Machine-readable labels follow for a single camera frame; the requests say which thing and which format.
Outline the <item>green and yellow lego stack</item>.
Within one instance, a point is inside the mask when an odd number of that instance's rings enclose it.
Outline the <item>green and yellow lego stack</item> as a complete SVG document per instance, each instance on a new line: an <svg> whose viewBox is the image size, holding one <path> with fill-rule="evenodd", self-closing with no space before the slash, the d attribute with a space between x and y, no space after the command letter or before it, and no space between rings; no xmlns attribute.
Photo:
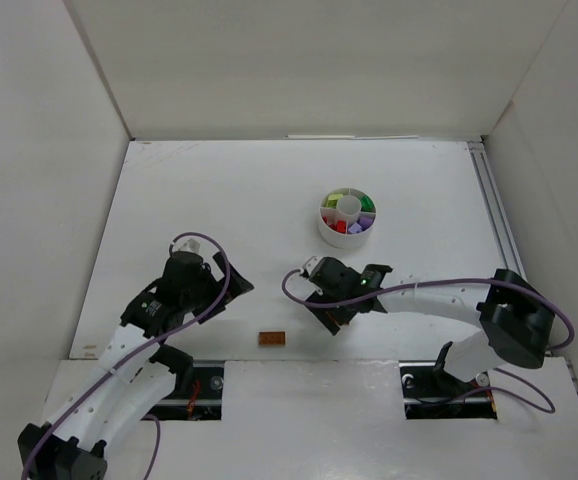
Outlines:
<svg viewBox="0 0 578 480"><path fill-rule="evenodd" d="M371 198L367 195L364 195L360 198L361 210L363 212L370 212L373 213L375 211L375 205Z"/></svg>

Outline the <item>orange lego brick front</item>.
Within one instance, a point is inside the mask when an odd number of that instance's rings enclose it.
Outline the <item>orange lego brick front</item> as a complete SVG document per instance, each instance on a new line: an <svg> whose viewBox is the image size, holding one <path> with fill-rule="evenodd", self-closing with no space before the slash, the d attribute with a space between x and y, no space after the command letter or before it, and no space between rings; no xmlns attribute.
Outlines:
<svg viewBox="0 0 578 480"><path fill-rule="evenodd" d="M259 347L284 347L286 333L284 331L263 331L258 334Z"/></svg>

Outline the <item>purple lego plate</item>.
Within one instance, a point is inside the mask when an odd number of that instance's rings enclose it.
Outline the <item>purple lego plate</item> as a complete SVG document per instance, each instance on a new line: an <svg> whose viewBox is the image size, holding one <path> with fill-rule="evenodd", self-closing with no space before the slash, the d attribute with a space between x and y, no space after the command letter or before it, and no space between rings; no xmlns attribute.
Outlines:
<svg viewBox="0 0 578 480"><path fill-rule="evenodd" d="M374 224L375 218L370 216L360 216L356 222L350 224L347 228L349 235L356 235L369 230Z"/></svg>

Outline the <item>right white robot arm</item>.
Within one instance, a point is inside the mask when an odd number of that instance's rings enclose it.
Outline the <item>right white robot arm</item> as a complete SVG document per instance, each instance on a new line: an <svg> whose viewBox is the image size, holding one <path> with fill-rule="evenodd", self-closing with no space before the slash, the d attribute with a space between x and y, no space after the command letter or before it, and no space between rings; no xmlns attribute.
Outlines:
<svg viewBox="0 0 578 480"><path fill-rule="evenodd" d="M527 370L544 364L554 313L511 270L473 282L424 281L388 265L356 271L333 257L313 257L300 275L315 288L307 309L332 335L372 312L417 313L475 327L466 339L443 345L434 366L438 374L467 383L505 364Z"/></svg>

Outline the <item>brown lego plate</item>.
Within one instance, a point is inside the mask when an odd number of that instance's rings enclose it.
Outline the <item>brown lego plate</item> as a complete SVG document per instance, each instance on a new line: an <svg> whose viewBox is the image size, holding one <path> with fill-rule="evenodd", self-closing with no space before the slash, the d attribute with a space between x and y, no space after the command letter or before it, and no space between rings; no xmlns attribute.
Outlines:
<svg viewBox="0 0 578 480"><path fill-rule="evenodd" d="M355 314L347 310L332 309L327 313L330 320L338 327L348 325Z"/></svg>

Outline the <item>yellow-green lego brick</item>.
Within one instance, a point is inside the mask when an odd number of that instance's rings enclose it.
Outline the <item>yellow-green lego brick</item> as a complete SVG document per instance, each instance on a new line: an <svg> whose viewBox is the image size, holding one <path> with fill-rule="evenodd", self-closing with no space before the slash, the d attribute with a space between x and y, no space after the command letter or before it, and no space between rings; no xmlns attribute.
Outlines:
<svg viewBox="0 0 578 480"><path fill-rule="evenodd" d="M348 189L338 189L335 191L331 191L328 192L322 202L321 202L321 206L323 208L330 208L330 209L335 209L338 202L344 197L347 196L349 194L349 190Z"/></svg>

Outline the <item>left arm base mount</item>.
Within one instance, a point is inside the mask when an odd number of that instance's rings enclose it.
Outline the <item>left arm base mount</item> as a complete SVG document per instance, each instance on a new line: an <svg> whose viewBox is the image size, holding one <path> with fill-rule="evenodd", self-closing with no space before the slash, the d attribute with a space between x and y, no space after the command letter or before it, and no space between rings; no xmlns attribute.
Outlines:
<svg viewBox="0 0 578 480"><path fill-rule="evenodd" d="M163 345L150 359L175 375L173 391L149 414L160 421L218 421L222 417L225 362L194 360L172 346Z"/></svg>

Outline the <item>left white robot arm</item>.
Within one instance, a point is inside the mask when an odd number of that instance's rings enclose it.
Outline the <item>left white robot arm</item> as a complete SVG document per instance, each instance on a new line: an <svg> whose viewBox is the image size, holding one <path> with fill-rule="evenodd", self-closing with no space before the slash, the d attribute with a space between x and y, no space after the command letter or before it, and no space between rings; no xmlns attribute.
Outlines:
<svg viewBox="0 0 578 480"><path fill-rule="evenodd" d="M84 383L42 425L28 424L19 435L23 478L103 478L110 448L160 400L188 387L194 360L167 339L254 288L224 255L213 259L221 279L197 253L169 256L162 275L127 305Z"/></svg>

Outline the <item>red long lego brick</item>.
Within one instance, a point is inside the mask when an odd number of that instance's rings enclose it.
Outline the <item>red long lego brick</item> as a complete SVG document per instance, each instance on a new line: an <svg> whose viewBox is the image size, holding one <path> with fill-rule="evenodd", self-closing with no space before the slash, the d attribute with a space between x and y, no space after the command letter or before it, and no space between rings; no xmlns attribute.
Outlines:
<svg viewBox="0 0 578 480"><path fill-rule="evenodd" d="M322 224L325 232L336 232L345 235L347 233L347 224L345 221L337 221L333 216L323 216Z"/></svg>

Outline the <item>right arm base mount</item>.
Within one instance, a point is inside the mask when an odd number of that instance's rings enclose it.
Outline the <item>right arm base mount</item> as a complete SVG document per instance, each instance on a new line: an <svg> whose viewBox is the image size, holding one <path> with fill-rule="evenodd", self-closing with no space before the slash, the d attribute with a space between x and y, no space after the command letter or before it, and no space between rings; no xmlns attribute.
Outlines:
<svg viewBox="0 0 578 480"><path fill-rule="evenodd" d="M479 391L475 380L465 383L444 371L451 342L434 361L399 363L403 407L407 420L496 420L492 395Z"/></svg>

